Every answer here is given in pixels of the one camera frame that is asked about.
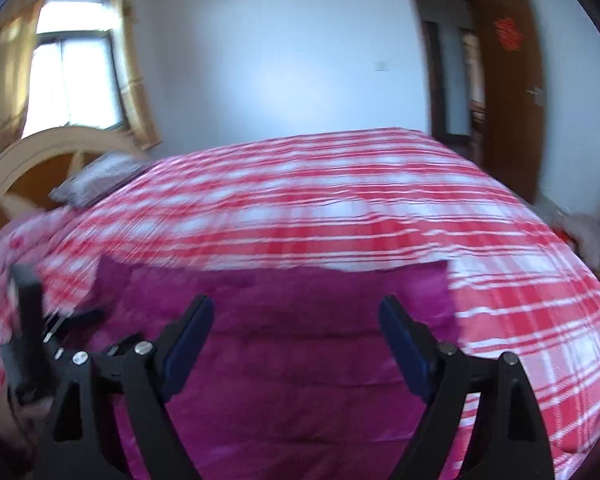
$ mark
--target black clamp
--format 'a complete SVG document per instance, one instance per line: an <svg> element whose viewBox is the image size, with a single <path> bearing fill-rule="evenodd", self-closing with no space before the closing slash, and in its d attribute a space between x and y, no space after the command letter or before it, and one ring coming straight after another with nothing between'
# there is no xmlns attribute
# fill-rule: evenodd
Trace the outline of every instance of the black clamp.
<svg viewBox="0 0 600 480"><path fill-rule="evenodd" d="M458 480L554 480L540 408L515 354L484 359L439 343L393 296L380 304L379 322L404 381L427 405L390 480L437 480L466 396L478 392L478 412Z"/></svg>
<svg viewBox="0 0 600 480"><path fill-rule="evenodd" d="M21 331L2 351L12 391L23 402L54 396L40 439L34 480L129 480L109 401L124 394L147 471L153 480L200 480L164 405L179 393L214 322L206 296L167 325L155 342L134 334L106 352L69 351L61 343L82 317L42 316L35 273L11 270ZM437 480L458 430L468 393L480 392L462 480L554 480L549 441L533 390L512 352L499 359L465 355L438 342L393 297L379 307L379 323L409 389L427 405L390 480Z"/></svg>

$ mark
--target pillow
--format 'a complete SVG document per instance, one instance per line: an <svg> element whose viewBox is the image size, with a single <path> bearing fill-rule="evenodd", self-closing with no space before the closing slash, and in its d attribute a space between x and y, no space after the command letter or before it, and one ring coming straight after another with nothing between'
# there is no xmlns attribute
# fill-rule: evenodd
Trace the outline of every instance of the pillow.
<svg viewBox="0 0 600 480"><path fill-rule="evenodd" d="M142 175L152 165L152 162L127 153L105 153L56 187L49 193L49 198L75 208L90 207Z"/></svg>
<svg viewBox="0 0 600 480"><path fill-rule="evenodd" d="M134 332L154 339L197 294L216 319L166 407L203 478L388 478L424 404L384 342L379 302L395 294L438 339L459 336L446 262L202 271L103 256L93 296L115 308L88 349ZM123 400L116 420L133 478L147 479Z"/></svg>

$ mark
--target window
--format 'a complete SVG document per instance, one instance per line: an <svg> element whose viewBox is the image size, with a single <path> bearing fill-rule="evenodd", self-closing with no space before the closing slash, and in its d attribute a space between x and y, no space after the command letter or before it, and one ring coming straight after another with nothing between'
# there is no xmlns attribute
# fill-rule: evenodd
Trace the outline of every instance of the window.
<svg viewBox="0 0 600 480"><path fill-rule="evenodd" d="M108 0L46 0L38 20L23 137L79 124L125 123L113 63Z"/></svg>

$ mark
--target wooden door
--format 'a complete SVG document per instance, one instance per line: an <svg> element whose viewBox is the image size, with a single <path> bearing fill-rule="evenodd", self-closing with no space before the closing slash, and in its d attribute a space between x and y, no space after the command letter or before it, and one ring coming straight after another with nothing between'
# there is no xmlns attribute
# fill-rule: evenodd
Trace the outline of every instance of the wooden door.
<svg viewBox="0 0 600 480"><path fill-rule="evenodd" d="M483 168L533 202L544 145L544 79L529 0L474 0L486 124Z"/></svg>

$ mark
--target red and white plaid blanket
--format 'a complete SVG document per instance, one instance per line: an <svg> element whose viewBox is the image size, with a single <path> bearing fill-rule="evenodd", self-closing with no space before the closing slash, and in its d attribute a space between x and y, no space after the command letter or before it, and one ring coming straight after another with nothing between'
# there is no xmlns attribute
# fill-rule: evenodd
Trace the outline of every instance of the red and white plaid blanket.
<svg viewBox="0 0 600 480"><path fill-rule="evenodd" d="M38 266L48 308L78 304L101 254L202 269L449 260L463 349L521 357L557 478L600 436L600 283L507 189L419 132L288 137L169 158L59 238ZM0 343L9 314L4 300ZM471 396L461 446L476 409Z"/></svg>

